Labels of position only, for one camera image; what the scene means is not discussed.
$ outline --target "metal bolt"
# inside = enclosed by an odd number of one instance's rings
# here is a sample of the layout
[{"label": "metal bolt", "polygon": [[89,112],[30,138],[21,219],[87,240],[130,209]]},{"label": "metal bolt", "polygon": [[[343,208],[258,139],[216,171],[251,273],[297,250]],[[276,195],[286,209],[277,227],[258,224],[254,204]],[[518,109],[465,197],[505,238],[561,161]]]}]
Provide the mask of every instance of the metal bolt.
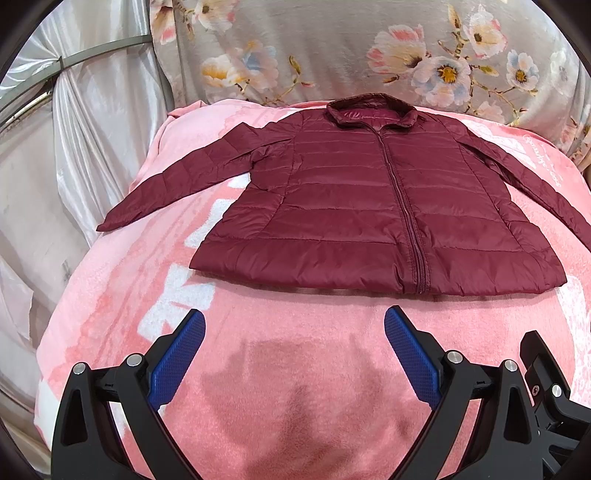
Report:
[{"label": "metal bolt", "polygon": [[462,357],[462,354],[460,352],[456,352],[455,350],[452,350],[451,352],[449,352],[447,354],[447,359],[453,364],[459,364],[459,363],[462,363],[462,360],[464,360],[464,357]]},{"label": "metal bolt", "polygon": [[126,363],[130,367],[137,367],[143,360],[143,356],[140,353],[132,353],[129,357],[127,357]]},{"label": "metal bolt", "polygon": [[517,370],[517,364],[513,360],[505,360],[505,368],[509,372],[515,372]]},{"label": "metal bolt", "polygon": [[74,365],[74,368],[72,368],[72,372],[74,372],[74,375],[80,375],[84,370],[86,370],[86,365],[82,362]]},{"label": "metal bolt", "polygon": [[562,388],[560,388],[560,385],[552,385],[552,395],[556,398],[562,395]]}]

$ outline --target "jacket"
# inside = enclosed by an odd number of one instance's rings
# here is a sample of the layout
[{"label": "jacket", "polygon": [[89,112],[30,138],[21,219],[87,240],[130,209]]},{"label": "jacket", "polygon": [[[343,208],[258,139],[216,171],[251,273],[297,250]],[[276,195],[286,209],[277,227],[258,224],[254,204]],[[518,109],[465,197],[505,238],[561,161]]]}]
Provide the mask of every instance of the jacket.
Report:
[{"label": "jacket", "polygon": [[190,267],[273,286],[387,293],[541,293],[566,282],[504,182],[591,247],[591,226],[547,182],[446,116],[376,93],[263,128],[240,124],[139,185],[98,231],[233,176],[251,182]]}]

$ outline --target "bed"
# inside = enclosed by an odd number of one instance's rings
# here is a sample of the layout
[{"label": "bed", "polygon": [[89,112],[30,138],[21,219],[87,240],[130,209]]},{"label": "bed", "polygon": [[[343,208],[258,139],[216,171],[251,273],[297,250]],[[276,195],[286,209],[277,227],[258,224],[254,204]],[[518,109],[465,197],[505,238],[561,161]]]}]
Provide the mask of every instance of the bed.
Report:
[{"label": "bed", "polygon": [[[285,108],[237,99],[196,102],[169,114],[131,189],[240,122],[262,127],[310,102]],[[577,167],[532,132],[461,113],[477,135],[513,154],[591,221],[591,195]],[[538,225],[568,282],[541,295],[387,296],[355,291],[276,289],[205,277],[188,269],[194,250],[249,182],[236,177],[99,238],[70,282],[37,350],[42,380],[35,424],[51,445],[70,369],[121,363],[173,331],[190,308],[207,334],[174,400],[160,410],[204,478],[352,480],[386,478],[429,414],[384,335],[384,313],[399,304],[420,330],[472,362],[518,361],[536,329],[563,369],[572,399],[591,406],[591,253],[520,192],[514,202]],[[115,406],[136,470],[150,476]],[[472,405],[442,475],[457,466]]]}]

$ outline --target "jacket sleeve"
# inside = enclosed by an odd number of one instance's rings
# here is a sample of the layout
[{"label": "jacket sleeve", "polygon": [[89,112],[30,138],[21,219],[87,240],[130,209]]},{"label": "jacket sleeve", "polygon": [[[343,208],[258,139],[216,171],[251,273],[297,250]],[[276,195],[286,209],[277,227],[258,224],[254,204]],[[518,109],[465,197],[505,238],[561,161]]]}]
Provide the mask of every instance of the jacket sleeve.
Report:
[{"label": "jacket sleeve", "polygon": [[219,140],[143,181],[107,214],[96,231],[109,232],[128,225],[176,200],[250,171],[267,155],[270,145],[294,138],[301,123],[301,114],[294,113],[263,128],[237,125]]},{"label": "jacket sleeve", "polygon": [[491,170],[497,172],[504,182],[522,191],[552,213],[591,251],[591,225],[548,182],[538,177],[498,145],[475,135],[460,121],[443,116],[439,116],[439,120],[455,137],[456,141],[469,147],[472,151],[476,150],[476,155]]}]

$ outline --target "zipper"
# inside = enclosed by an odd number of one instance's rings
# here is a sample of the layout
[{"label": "zipper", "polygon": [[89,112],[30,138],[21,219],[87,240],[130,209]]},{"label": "zipper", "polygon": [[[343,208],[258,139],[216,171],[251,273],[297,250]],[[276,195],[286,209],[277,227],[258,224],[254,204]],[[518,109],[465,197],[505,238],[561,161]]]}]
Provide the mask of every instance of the zipper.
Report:
[{"label": "zipper", "polygon": [[376,134],[379,140],[379,144],[382,147],[382,153],[384,155],[384,161],[388,168],[388,172],[390,174],[390,179],[392,180],[392,185],[394,186],[394,190],[396,192],[396,196],[398,197],[398,203],[402,209],[402,215],[404,217],[404,222],[407,226],[407,231],[409,237],[411,239],[411,246],[415,257],[415,262],[417,266],[417,293],[424,293],[427,287],[427,275],[426,275],[426,266],[425,266],[425,259],[423,257],[423,252],[421,251],[421,245],[418,241],[418,233],[415,230],[412,213],[410,211],[410,205],[408,204],[408,200],[406,195],[402,192],[402,185],[398,178],[394,173],[394,168],[392,166],[392,161],[390,159],[390,154],[386,145],[384,144],[384,140],[382,140],[382,136],[379,132],[375,131],[372,127],[367,125],[372,132]]}]

